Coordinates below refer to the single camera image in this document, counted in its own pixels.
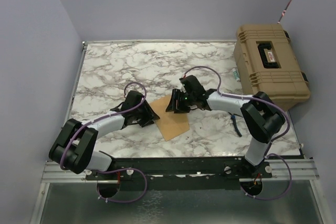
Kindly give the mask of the brown paper envelope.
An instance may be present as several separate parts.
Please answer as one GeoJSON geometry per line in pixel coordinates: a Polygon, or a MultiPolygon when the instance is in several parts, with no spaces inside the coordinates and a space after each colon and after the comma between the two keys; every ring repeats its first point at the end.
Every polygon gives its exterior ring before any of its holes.
{"type": "Polygon", "coordinates": [[[170,95],[166,95],[150,103],[153,111],[160,117],[160,119],[155,120],[155,123],[165,141],[169,141],[190,129],[186,114],[174,114],[165,111],[170,98],[170,95]]]}

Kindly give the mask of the white green glue stick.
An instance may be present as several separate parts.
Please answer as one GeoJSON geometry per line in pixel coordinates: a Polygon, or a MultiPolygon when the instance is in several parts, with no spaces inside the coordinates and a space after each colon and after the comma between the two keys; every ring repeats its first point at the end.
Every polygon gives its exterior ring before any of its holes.
{"type": "Polygon", "coordinates": [[[239,77],[239,73],[238,73],[238,70],[236,68],[233,68],[232,69],[232,72],[233,72],[233,75],[234,75],[234,78],[237,82],[240,82],[240,77],[239,77]]]}

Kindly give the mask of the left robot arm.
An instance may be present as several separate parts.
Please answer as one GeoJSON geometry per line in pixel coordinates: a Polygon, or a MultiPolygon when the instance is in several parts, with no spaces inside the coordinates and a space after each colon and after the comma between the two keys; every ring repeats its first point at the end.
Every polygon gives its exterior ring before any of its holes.
{"type": "Polygon", "coordinates": [[[116,172],[113,157],[96,152],[96,141],[127,126],[146,127],[159,119],[144,95],[130,91],[122,103],[101,117],[83,122],[68,119],[49,151],[49,159],[75,174],[97,170],[102,178],[110,179],[116,172]]]}

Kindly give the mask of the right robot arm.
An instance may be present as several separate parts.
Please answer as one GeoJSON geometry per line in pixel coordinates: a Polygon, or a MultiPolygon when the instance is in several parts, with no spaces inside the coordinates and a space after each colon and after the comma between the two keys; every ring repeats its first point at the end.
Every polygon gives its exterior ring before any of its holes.
{"type": "Polygon", "coordinates": [[[241,171],[254,177],[260,171],[274,136],[288,122],[288,116],[264,92],[254,95],[220,93],[204,89],[191,75],[180,79],[182,87],[173,89],[166,112],[189,113],[192,107],[207,111],[224,111],[244,118],[251,135],[249,148],[244,155],[241,171]]]}

